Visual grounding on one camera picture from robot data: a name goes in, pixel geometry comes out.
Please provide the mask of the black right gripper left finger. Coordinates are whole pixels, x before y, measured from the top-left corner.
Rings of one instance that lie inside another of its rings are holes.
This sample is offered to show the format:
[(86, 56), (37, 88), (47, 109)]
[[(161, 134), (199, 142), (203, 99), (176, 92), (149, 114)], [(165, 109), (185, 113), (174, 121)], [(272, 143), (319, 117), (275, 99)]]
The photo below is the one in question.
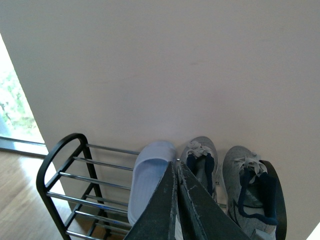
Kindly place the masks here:
[(174, 240), (178, 181), (170, 162), (140, 218), (125, 236), (126, 240)]

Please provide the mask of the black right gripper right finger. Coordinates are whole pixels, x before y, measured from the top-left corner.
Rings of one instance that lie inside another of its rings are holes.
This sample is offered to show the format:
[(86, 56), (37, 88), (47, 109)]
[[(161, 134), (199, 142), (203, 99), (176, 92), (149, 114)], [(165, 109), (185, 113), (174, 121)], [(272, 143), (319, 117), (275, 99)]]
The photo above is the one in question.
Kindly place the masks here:
[(184, 162), (177, 165), (178, 210), (185, 240), (248, 240)]

